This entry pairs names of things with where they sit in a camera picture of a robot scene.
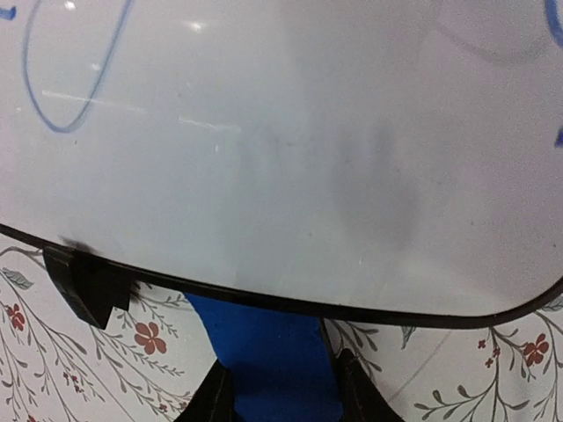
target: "blue marker writing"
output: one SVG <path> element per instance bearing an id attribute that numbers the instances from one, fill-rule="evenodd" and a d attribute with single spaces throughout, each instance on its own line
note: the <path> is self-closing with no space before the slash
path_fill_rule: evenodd
<path id="1" fill-rule="evenodd" d="M 557 13 L 557 0 L 545 0 L 544 5 L 549 32 L 557 45 L 563 48 L 563 29 L 559 22 L 559 14 Z"/>
<path id="2" fill-rule="evenodd" d="M 0 7 L 0 18 L 13 20 L 16 17 L 16 6 L 11 9 L 3 9 Z"/>
<path id="3" fill-rule="evenodd" d="M 112 39 L 110 40 L 109 46 L 107 47 L 106 57 L 104 58 L 104 61 L 101 65 L 98 78 L 95 80 L 94 85 L 90 90 L 90 94 L 88 95 L 84 103 L 84 106 L 82 107 L 82 109 L 80 109 L 80 112 L 78 112 L 78 115 L 75 117 L 75 119 L 66 126 L 57 126 L 41 110 L 39 102 L 37 101 L 37 98 L 35 97 L 35 93 L 33 92 L 31 82 L 29 80 L 29 68 L 28 68 L 29 42 L 31 38 L 33 23 L 35 21 L 35 17 L 37 16 L 37 11 L 39 10 L 42 1 L 43 0 L 37 0 L 35 2 L 32 12 L 29 15 L 29 19 L 27 20 L 26 31 L 24 32 L 24 42 L 22 47 L 22 69 L 23 69 L 24 83 L 26 84 L 29 98 L 32 100 L 33 108 L 35 109 L 41 120 L 43 120 L 43 122 L 47 125 L 47 127 L 51 129 L 53 132 L 56 132 L 57 134 L 71 134 L 72 132 L 76 131 L 83 125 L 88 115 L 88 112 L 91 109 L 91 106 L 93 104 L 92 100 L 98 94 L 99 88 L 102 84 L 102 81 L 104 80 L 104 77 L 107 72 L 107 68 L 109 67 L 109 64 L 112 60 L 113 53 L 120 39 L 121 31 L 123 29 L 123 26 L 125 25 L 125 21 L 127 20 L 129 10 L 131 9 L 131 4 L 133 3 L 134 0 L 124 0 L 125 3 L 123 4 L 123 8 L 121 9 L 121 15 L 119 16 L 117 25 L 115 27 L 115 30 L 113 31 Z"/>
<path id="4" fill-rule="evenodd" d="M 555 139 L 555 148 L 563 148 L 563 127 L 559 128 L 557 138 Z"/>

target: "whiteboard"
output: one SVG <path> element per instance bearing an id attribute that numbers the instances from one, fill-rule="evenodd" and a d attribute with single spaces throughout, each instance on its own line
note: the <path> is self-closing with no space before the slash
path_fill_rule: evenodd
<path id="1" fill-rule="evenodd" d="M 365 309 L 482 316 L 563 275 L 554 2 L 7 2 L 2 224 Z"/>

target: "black trim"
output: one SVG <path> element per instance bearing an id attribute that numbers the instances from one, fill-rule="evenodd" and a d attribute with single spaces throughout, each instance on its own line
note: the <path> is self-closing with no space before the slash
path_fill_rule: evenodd
<path id="1" fill-rule="evenodd" d="M 216 360 L 187 408 L 174 422 L 236 422 L 235 391 L 230 370 Z"/>
<path id="2" fill-rule="evenodd" d="M 385 401 L 350 349 L 340 353 L 335 375 L 344 407 L 340 422 L 405 422 Z"/>
<path id="3" fill-rule="evenodd" d="M 38 249 L 53 247 L 63 251 L 72 251 L 69 246 L 61 246 L 36 236 L 29 235 L 23 231 L 0 224 L 0 234 L 11 237 L 24 244 Z M 427 328 L 444 328 L 471 330 L 486 328 L 493 325 L 505 324 L 541 308 L 559 295 L 563 294 L 563 277 L 552 287 L 531 301 L 511 310 L 505 310 L 498 314 L 486 316 L 448 316 L 417 314 L 411 312 L 397 312 L 391 310 L 376 310 L 365 308 L 354 308 L 351 306 L 331 305 L 327 303 L 307 302 L 286 297 L 263 295 L 260 293 L 245 292 L 230 287 L 213 286 L 200 281 L 182 279 L 172 275 L 156 273 L 142 268 L 121 264 L 111 259 L 94 257 L 112 271 L 124 273 L 129 278 L 139 280 L 155 286 L 171 288 L 181 292 L 210 297 L 213 299 L 233 302 L 241 305 L 254 306 L 264 309 L 293 312 L 297 314 L 310 315 L 312 317 L 343 319 L 356 322 L 388 324 L 388 325 L 411 325 Z"/>

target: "vine pattern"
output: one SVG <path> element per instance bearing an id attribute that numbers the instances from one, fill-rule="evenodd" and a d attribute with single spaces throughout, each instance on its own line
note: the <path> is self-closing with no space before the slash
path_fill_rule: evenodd
<path id="1" fill-rule="evenodd" d="M 0 260 L 8 254 L 17 254 L 45 270 L 41 251 L 10 246 L 0 251 Z M 12 421 L 50 422 L 50 415 L 41 414 L 45 411 L 41 403 L 46 400 L 50 403 L 48 408 L 60 408 L 68 422 L 88 420 L 78 414 L 77 400 L 70 397 L 80 397 L 84 403 L 114 402 L 121 406 L 114 392 L 99 379 L 98 365 L 108 367 L 121 393 L 135 397 L 158 420 L 173 421 L 187 407 L 191 391 L 178 393 L 163 387 L 161 382 L 163 377 L 186 376 L 183 370 L 161 361 L 167 347 L 179 338 L 177 328 L 168 321 L 163 309 L 192 311 L 183 295 L 173 292 L 160 300 L 144 293 L 152 287 L 137 283 L 132 302 L 140 312 L 134 316 L 119 311 L 113 316 L 121 322 L 121 331 L 88 327 L 84 333 L 89 338 L 81 336 L 77 340 L 36 313 L 26 298 L 35 282 L 18 269 L 1 264 L 0 261 L 0 389 L 4 389 L 4 405 L 8 406 Z M 147 332 L 149 327 L 153 331 L 144 338 L 140 331 Z M 93 347 L 84 346 L 85 342 Z M 152 344 L 157 345 L 154 350 L 147 346 Z M 35 349 L 37 361 L 22 358 L 22 347 Z M 96 367 L 86 359 L 88 350 L 95 353 Z"/>
<path id="2" fill-rule="evenodd" d="M 332 320 L 326 320 L 325 324 L 335 354 L 344 347 L 350 348 L 375 383 L 393 377 L 377 364 L 376 344 L 386 342 L 387 334 L 398 328 Z M 428 332 L 414 327 L 400 327 L 400 330 L 402 343 L 393 343 L 391 350 L 406 349 L 413 353 L 416 346 L 409 348 L 407 345 L 424 338 Z M 511 325 L 464 332 L 470 333 L 467 337 L 481 336 L 468 352 L 458 355 L 462 357 L 459 371 L 430 373 L 429 379 L 419 376 L 416 381 L 419 388 L 415 393 L 412 390 L 412 397 L 407 398 L 408 408 L 399 412 L 405 421 L 563 422 L 560 409 L 563 357 L 559 351 L 563 345 L 563 295 Z M 397 359 L 408 360 L 408 354 L 399 353 Z M 472 373 L 471 378 L 467 373 L 471 370 L 469 364 L 468 369 L 463 364 L 469 356 L 481 362 L 478 372 Z M 460 379 L 461 382 L 455 383 L 456 377 L 465 382 Z M 432 384 L 440 379 L 443 386 L 433 388 Z M 515 387 L 526 394 L 516 395 Z M 403 388 L 394 392 L 391 400 L 400 395 Z"/>

